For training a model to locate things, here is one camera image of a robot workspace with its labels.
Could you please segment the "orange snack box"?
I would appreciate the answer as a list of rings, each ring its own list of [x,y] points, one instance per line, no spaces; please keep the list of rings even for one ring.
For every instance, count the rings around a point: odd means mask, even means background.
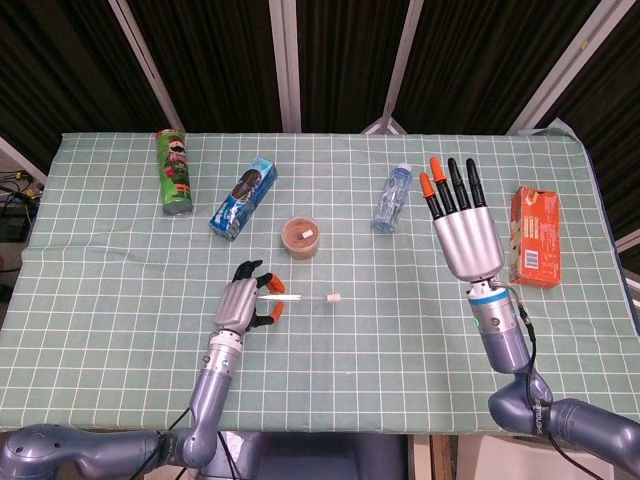
[[[561,283],[560,202],[556,192],[521,186],[511,201],[512,283],[553,288]]]

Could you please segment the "clear glass test tube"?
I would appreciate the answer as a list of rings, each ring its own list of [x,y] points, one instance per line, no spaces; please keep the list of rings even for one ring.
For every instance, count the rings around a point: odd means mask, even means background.
[[[300,294],[267,294],[267,295],[259,295],[258,298],[261,300],[269,300],[269,301],[282,301],[282,302],[297,302],[297,301],[320,301],[329,303],[324,296],[305,296]]]

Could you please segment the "green Pringles can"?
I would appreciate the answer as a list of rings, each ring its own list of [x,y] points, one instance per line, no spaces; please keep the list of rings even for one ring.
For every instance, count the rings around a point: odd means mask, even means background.
[[[155,134],[155,140],[162,210],[170,216],[191,213],[193,204],[185,134],[174,129],[164,129]]]

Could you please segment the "blue Oreo cookie box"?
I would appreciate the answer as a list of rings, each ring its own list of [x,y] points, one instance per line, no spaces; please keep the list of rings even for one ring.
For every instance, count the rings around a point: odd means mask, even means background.
[[[275,163],[256,156],[211,218],[211,230],[227,240],[235,240],[277,177]]]

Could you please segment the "clear jar of rubber bands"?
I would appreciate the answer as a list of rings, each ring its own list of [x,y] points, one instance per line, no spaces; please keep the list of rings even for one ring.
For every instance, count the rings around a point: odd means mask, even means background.
[[[307,260],[319,250],[320,230],[317,222],[306,216],[293,216],[286,220],[281,240],[284,248],[295,260]]]

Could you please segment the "white double frame post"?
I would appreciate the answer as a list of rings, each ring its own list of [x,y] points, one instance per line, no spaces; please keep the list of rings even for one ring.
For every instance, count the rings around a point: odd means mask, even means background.
[[[302,132],[296,0],[269,0],[281,123],[285,133]]]

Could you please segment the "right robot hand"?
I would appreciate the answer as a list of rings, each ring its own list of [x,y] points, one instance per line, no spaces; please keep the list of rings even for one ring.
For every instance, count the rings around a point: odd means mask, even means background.
[[[446,264],[461,281],[489,281],[503,268],[504,250],[476,164],[471,158],[466,160],[466,178],[455,159],[448,159],[447,165],[444,168],[433,156],[431,172],[419,175]]]

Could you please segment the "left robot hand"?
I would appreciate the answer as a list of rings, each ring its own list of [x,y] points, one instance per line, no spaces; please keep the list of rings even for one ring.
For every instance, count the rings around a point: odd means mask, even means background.
[[[244,335],[252,328],[274,324],[284,310],[284,303],[276,304],[268,315],[256,313],[259,290],[266,287],[272,294],[286,292],[282,281],[273,273],[254,277],[254,271],[262,265],[262,260],[247,260],[235,271],[232,281],[227,284],[221,296],[214,325],[218,330],[229,330]]]

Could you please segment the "dark blue robot torso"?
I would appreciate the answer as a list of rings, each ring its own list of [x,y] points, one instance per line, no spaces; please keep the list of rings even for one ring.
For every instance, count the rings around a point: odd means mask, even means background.
[[[224,431],[197,480],[408,480],[407,437]]]

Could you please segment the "green checked tablecloth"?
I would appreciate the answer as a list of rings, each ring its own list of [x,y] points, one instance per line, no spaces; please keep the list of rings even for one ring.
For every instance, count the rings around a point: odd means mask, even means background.
[[[567,133],[533,136],[191,134],[194,210],[159,201],[151,133],[61,141],[0,329],[0,431],[36,423],[164,429],[187,407],[226,283],[248,259],[292,293],[251,331],[226,429],[490,432],[492,370],[421,193],[396,233],[372,230],[390,170],[471,158],[503,243],[521,186],[560,200],[562,281],[520,291],[556,399],[640,420],[640,336],[590,158]],[[209,222],[256,156],[278,177],[233,241]],[[319,250],[295,260],[287,219],[306,216]]]

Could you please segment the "clear plastic water bottle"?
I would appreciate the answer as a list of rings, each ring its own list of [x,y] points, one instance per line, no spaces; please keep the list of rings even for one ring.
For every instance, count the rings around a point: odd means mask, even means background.
[[[372,219],[372,227],[376,232],[392,234],[396,231],[412,181],[411,165],[408,163],[398,164],[389,173]]]

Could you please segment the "dark brown curtain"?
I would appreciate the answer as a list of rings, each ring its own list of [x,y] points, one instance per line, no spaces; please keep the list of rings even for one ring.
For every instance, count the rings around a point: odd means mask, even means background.
[[[410,0],[295,0],[301,126],[382,115]],[[606,0],[424,0],[394,118],[503,134]],[[127,0],[190,132],[282,128],[268,0]],[[640,0],[544,115],[583,141],[615,235],[640,227]],[[169,122],[108,0],[0,0],[0,136],[48,169],[65,132]]]

